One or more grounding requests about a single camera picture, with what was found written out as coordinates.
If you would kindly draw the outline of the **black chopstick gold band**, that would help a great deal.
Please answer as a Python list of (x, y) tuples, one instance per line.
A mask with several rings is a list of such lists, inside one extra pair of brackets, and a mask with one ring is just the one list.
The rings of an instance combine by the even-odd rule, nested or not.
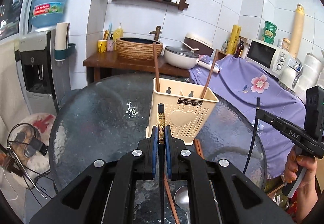
[(160, 223), (164, 223), (164, 177), (165, 177), (165, 108), (158, 104), (158, 152), (159, 152), (159, 192)]

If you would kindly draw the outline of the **brown wooden chopstick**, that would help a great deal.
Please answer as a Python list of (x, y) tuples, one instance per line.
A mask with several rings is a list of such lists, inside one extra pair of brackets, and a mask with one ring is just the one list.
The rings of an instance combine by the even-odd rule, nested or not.
[(153, 42), (153, 54), (154, 54), (154, 65), (155, 65), (156, 91), (160, 92), (159, 64), (158, 64), (158, 55), (157, 55), (157, 45), (155, 42)]
[(177, 214), (177, 211), (176, 211), (176, 207), (175, 207), (175, 204), (174, 204), (174, 200), (172, 198), (172, 195), (171, 195), (169, 183), (167, 181), (167, 177), (166, 176), (164, 176), (164, 186), (165, 186), (165, 191), (166, 191), (166, 194), (167, 194), (167, 198), (168, 198), (168, 201), (169, 201), (169, 204), (170, 204), (170, 208), (171, 208), (171, 211), (172, 211), (172, 214), (173, 214), (175, 223), (176, 224), (180, 224), (180, 220), (178, 218), (178, 214)]
[(213, 58), (213, 62), (212, 62), (212, 65), (211, 65), (211, 68), (210, 68), (210, 71), (209, 71), (209, 75), (208, 75), (208, 78), (207, 78), (207, 82), (205, 83), (204, 85), (204, 88), (200, 94), (200, 98), (203, 99), (204, 96), (205, 96), (205, 93), (207, 91), (207, 88), (208, 88), (208, 85), (209, 85), (209, 82), (210, 82), (210, 79), (211, 79), (211, 76), (214, 72), (214, 67), (215, 67), (215, 64), (216, 64), (216, 61), (217, 61), (217, 52), (215, 52), (215, 55), (214, 55), (214, 58)]

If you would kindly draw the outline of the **steel spoon with wooden handle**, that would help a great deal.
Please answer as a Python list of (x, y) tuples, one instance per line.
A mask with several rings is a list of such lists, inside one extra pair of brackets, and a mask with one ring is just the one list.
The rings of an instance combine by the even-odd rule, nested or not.
[(180, 187), (174, 195), (174, 200), (179, 208), (185, 211), (187, 222), (188, 224), (191, 223), (191, 216), (190, 216), (190, 203), (189, 203), (189, 196), (188, 196), (188, 187), (182, 186)]

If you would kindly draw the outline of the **cream plastic utensil holder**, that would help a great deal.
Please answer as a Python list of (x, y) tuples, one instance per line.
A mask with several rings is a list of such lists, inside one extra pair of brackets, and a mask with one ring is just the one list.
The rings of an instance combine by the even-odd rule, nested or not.
[(170, 126), (172, 136), (183, 140), (188, 146), (192, 145), (218, 103), (218, 98), (209, 88), (201, 98), (204, 86), (189, 82), (160, 78), (159, 90), (156, 84), (156, 79), (153, 79), (146, 137), (150, 138), (153, 126), (158, 124), (158, 104), (162, 103), (165, 109), (165, 125)]

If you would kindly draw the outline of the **round glass table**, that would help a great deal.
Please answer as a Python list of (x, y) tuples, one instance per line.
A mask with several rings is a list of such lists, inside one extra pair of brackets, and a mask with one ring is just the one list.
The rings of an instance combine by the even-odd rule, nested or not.
[[(145, 138), (153, 76), (112, 76), (65, 98), (49, 143), (50, 173), (65, 188), (95, 160), (116, 161)], [(230, 102), (220, 97), (198, 134), (205, 159), (229, 160), (259, 188), (265, 187), (267, 162), (253, 126)]]

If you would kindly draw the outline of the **white kettle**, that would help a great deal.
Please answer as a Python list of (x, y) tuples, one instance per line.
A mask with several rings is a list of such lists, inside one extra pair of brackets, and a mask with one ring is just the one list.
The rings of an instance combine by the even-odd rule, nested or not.
[(303, 66), (299, 59), (290, 59), (287, 67), (279, 78), (279, 85), (285, 90), (294, 93), (299, 78), (303, 73)]

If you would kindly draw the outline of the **white microwave oven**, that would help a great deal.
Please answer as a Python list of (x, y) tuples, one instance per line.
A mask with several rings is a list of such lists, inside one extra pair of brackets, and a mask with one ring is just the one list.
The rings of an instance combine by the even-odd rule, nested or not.
[(294, 67), (296, 64), (288, 51), (261, 40), (251, 41), (245, 59), (277, 79), (288, 66)]

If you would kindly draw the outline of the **white pan with lid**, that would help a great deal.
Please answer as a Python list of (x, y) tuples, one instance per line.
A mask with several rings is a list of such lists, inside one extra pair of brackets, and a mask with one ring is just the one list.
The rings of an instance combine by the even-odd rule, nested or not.
[(191, 50), (172, 46), (165, 47), (164, 59), (169, 65), (181, 69), (192, 69), (198, 65), (207, 70), (211, 70), (213, 63), (207, 55), (196, 54)]

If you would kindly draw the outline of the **wooden side table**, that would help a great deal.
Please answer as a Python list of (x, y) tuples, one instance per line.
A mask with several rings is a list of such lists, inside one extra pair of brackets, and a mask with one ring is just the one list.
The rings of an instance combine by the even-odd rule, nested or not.
[[(101, 79), (126, 73), (154, 73), (154, 60), (134, 60), (119, 56), (117, 52), (94, 53), (83, 61), (90, 83)], [(188, 70), (173, 67), (163, 57), (158, 58), (159, 73), (178, 78), (189, 78)]]

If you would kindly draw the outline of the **purple floral cloth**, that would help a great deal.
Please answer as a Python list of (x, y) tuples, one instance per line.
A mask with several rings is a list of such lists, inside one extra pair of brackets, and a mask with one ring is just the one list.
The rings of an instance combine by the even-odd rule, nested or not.
[(293, 143), (262, 121), (257, 125), (251, 159), (247, 160), (256, 99), (260, 98), (261, 109), (299, 127), (304, 125), (304, 103), (245, 59), (226, 56), (217, 64), (221, 69), (212, 75), (209, 88), (218, 103), (197, 135), (205, 159), (227, 159), (239, 170), (248, 165), (246, 175), (253, 181), (262, 182), (280, 176)]

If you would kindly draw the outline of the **woven pattern basin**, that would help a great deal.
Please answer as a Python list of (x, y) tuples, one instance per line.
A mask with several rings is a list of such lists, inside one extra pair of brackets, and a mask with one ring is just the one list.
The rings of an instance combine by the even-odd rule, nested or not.
[(153, 60), (153, 44), (155, 43), (156, 53), (159, 57), (163, 43), (155, 40), (141, 39), (136, 37), (122, 37), (115, 42), (117, 54), (120, 57), (135, 60)]

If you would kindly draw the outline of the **brown white rice cooker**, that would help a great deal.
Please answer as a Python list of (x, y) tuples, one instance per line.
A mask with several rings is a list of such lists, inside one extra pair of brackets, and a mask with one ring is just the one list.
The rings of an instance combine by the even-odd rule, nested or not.
[(194, 53), (211, 56), (214, 52), (212, 42), (198, 34), (187, 33), (183, 42), (195, 49)]

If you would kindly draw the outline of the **tall beige rolled mat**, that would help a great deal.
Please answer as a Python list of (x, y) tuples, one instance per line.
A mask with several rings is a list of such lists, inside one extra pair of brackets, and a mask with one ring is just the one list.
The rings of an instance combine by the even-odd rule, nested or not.
[(293, 31), (291, 36), (291, 44), (289, 46), (289, 53), (293, 58), (297, 58), (300, 43), (302, 40), (303, 28), (304, 28), (305, 11), (304, 6), (300, 3), (296, 6), (295, 18), (293, 24)]

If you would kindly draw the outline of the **yellow mug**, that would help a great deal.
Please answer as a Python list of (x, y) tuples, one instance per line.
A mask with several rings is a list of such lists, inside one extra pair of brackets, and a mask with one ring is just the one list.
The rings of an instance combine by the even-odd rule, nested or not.
[(97, 51), (98, 53), (104, 53), (107, 51), (107, 40), (98, 40)]

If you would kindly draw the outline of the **brass faucet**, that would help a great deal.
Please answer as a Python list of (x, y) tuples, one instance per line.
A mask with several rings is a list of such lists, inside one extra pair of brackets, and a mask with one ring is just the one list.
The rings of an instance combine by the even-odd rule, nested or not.
[(161, 34), (161, 26), (156, 26), (154, 31), (149, 32), (150, 35), (154, 35), (154, 40), (159, 41), (159, 37)]

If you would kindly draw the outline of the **dark brown glass bottle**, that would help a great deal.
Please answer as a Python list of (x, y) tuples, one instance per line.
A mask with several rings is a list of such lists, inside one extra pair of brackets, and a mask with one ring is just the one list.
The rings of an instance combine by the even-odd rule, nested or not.
[(234, 57), (237, 58), (240, 56), (241, 52), (243, 51), (244, 49), (244, 41), (243, 40), (240, 40), (238, 46), (237, 46), (237, 49), (236, 49), (236, 52), (234, 54)]

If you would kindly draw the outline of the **yellow soap bottle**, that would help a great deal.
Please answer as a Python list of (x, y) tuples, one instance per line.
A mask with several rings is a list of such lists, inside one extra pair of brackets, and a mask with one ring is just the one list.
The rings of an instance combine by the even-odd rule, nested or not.
[(122, 28), (121, 23), (119, 23), (119, 26), (113, 32), (113, 41), (116, 42), (116, 40), (122, 38), (123, 35), (124, 35), (124, 30)]

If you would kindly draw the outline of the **yellow roll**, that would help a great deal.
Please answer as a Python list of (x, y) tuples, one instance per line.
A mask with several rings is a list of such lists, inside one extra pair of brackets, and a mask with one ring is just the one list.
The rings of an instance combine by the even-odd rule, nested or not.
[(232, 55), (235, 54), (240, 33), (241, 33), (241, 27), (238, 25), (233, 25), (232, 32), (227, 44), (227, 50), (226, 50), (227, 54), (232, 54)]

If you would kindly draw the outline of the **stacked green tubs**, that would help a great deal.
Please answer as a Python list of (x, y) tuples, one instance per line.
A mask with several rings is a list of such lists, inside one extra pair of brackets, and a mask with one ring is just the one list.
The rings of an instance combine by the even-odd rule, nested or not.
[(268, 44), (273, 44), (276, 36), (277, 26), (269, 21), (265, 21), (264, 28), (262, 29), (261, 41)]

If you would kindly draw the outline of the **water dispenser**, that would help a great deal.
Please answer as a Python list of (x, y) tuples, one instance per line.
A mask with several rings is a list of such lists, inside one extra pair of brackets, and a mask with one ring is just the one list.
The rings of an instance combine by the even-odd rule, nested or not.
[(56, 28), (44, 28), (23, 35), (19, 40), (22, 73), (30, 112), (57, 115), (62, 100), (71, 91), (68, 57), (75, 44), (56, 51)]

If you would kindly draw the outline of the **paper cup stack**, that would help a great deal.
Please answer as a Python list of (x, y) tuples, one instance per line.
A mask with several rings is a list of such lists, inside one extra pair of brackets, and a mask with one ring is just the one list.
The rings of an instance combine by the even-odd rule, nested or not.
[(68, 22), (62, 22), (56, 24), (55, 48), (54, 48), (56, 51), (66, 50), (68, 45), (69, 26), (70, 23)]

